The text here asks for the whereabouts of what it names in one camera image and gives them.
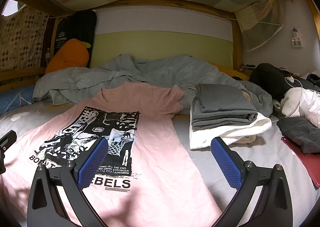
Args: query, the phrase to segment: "electrical outlet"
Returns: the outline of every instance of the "electrical outlet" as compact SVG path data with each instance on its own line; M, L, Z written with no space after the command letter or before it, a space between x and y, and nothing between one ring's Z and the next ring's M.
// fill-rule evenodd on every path
M292 46L302 48L302 32L300 28L292 28L293 38L291 38Z

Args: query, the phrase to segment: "metal screw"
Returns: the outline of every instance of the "metal screw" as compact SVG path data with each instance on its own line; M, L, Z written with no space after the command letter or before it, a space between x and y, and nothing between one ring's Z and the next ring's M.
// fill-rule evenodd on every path
M246 167L253 167L253 162L252 162L252 161L246 161L246 162L244 163L244 165L245 165Z
M75 163L72 161L72 160L69 160L67 163L66 163L66 167L72 167Z
M279 164L276 164L276 169L283 170L283 167L281 165L279 165Z
M41 171L41 170L44 170L44 168L45 168L45 165L42 165L42 164L41 164L41 165L38 166L37 170L38 170L38 171Z

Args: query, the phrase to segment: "folded gray cloth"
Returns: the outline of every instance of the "folded gray cloth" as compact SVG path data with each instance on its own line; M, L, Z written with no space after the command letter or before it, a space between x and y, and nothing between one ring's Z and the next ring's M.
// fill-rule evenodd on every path
M230 85L196 85L196 97L192 102L192 127L208 129L252 123L258 112L245 94L250 98L246 91Z

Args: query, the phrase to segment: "pink t-shirt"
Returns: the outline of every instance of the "pink t-shirt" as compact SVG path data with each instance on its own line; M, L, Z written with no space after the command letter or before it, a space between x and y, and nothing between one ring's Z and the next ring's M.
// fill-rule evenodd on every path
M108 226L212 226L221 211L172 124L182 96L177 86L145 83L100 90L6 151L7 171L0 176L4 194L26 217L34 173L46 153L72 160L95 135L112 135L104 163L83 189ZM79 224L65 194L60 195L70 219Z

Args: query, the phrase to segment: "wall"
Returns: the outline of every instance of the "wall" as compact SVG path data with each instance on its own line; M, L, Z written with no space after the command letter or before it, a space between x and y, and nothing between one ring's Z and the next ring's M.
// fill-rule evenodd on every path
M243 63L271 63L285 67L289 71L304 75L315 70L320 72L320 49L316 26L306 0L285 0L283 27L262 47L247 52L244 46ZM303 36L303 48L294 48L291 28L300 28Z
M97 10L91 67L122 53L139 59L189 54L232 68L232 27L212 15L159 6Z

